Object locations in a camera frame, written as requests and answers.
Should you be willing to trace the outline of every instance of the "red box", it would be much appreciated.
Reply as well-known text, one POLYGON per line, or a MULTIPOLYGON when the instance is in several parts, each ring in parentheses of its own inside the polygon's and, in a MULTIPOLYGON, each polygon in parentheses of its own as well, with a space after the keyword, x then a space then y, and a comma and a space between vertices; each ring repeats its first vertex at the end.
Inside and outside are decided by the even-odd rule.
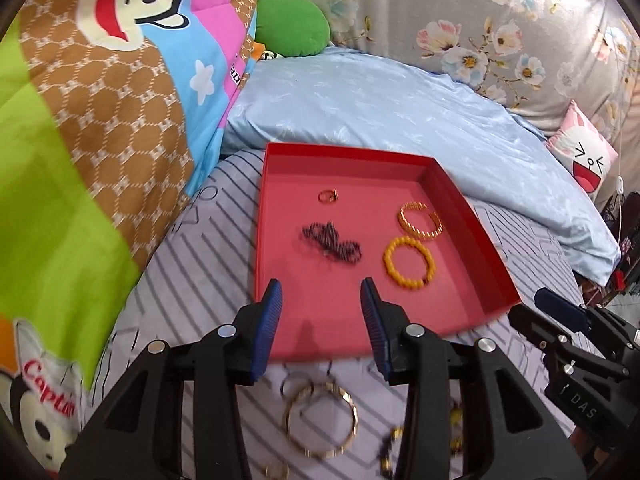
MULTIPOLYGON (((433 229, 427 212, 409 222, 433 229)), ((412 322, 442 336, 468 330, 520 302, 500 256, 466 199, 434 158, 341 146, 271 143, 262 175, 255 294, 271 278, 282 283, 280 324, 273 361, 311 361, 371 354, 360 309, 360 282, 373 278, 384 301, 401 305, 412 322), (318 201, 336 189, 338 200, 318 201), (405 202, 436 211, 444 231, 424 240, 436 263, 433 280, 418 290, 386 273, 383 253, 406 233, 398 223, 405 202), (362 248, 357 264, 333 260, 302 235, 314 222, 333 222, 340 240, 362 248)), ((418 251, 399 247, 396 269, 424 276, 418 251)))

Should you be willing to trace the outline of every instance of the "striped bed sheet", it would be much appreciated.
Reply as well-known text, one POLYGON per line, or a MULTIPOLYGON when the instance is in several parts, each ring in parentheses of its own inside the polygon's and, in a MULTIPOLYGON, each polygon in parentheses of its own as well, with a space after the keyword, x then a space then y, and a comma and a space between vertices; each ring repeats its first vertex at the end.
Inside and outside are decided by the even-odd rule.
MULTIPOLYGON (((255 235, 264 151, 242 150, 225 160, 206 179, 194 200, 172 226, 140 282, 130 294, 105 346, 90 391, 85 420, 99 405, 130 362, 153 339, 171 345, 196 341, 219 324, 231 322, 240 306, 252 302, 255 235)), ((548 229, 498 206, 468 199, 500 253, 522 301, 547 286, 574 303, 580 290, 556 238, 548 229)), ((508 355, 543 399, 566 434, 574 426, 544 396, 548 375, 542 353, 510 326, 506 316, 450 338, 472 344, 488 336, 508 355)), ((581 348, 594 351, 582 335, 581 348)), ((452 385, 456 396, 455 384, 452 385)), ((379 476, 378 451, 390 428, 404 421, 406 387, 389 387, 371 358, 312 364, 270 365, 252 388, 238 388, 239 411, 252 475, 286 462, 292 479, 357 480, 379 476), (282 394, 297 383, 334 378, 353 397, 360 417, 358 436, 341 456, 308 459, 282 433, 282 394)), ((319 397, 300 413, 296 435, 310 447, 328 449, 347 434, 346 405, 319 397)), ((193 386, 185 385, 182 417, 183 475, 194 478, 193 386)), ((462 473, 452 461, 451 476, 462 473)))

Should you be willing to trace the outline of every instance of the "silver bolt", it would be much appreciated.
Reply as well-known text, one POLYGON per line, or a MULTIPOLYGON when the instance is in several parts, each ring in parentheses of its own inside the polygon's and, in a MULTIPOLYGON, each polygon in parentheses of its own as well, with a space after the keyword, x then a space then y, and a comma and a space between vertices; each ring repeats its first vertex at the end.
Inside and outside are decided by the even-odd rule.
POLYGON ((417 323, 411 323, 404 328, 407 335, 411 337, 422 337, 424 335, 424 327, 417 323))
POLYGON ((493 352, 496 349, 495 341, 488 337, 483 337, 478 340, 478 348, 483 352, 493 352))
POLYGON ((164 344, 164 341, 156 339, 155 341, 149 343, 146 346, 146 349, 150 354, 159 354, 162 350, 164 350, 165 347, 166 345, 164 344))
POLYGON ((222 325, 218 327, 220 337, 232 337, 236 335, 236 327, 233 325, 222 325))
POLYGON ((572 373, 574 373, 574 364, 575 364, 575 361, 571 361, 570 365, 564 365, 564 367, 562 367, 562 369, 564 370, 564 373, 567 375, 571 375, 572 373))

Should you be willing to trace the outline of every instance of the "green cushion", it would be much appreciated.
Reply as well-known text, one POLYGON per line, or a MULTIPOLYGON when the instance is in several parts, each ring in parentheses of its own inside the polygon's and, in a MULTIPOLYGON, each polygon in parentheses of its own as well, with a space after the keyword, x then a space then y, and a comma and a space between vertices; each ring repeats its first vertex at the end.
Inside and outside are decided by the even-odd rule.
POLYGON ((329 22, 309 0, 258 0, 255 41, 285 57, 319 54, 329 43, 329 22))

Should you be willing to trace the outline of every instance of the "colorful blanket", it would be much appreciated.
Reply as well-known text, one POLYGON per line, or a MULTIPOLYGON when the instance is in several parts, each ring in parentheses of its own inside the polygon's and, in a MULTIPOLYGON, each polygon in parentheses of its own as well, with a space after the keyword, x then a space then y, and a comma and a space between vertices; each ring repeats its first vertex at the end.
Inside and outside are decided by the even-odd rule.
POLYGON ((255 3, 27 0, 0 43, 0 403, 47 470, 127 294, 218 161, 262 53, 255 3))

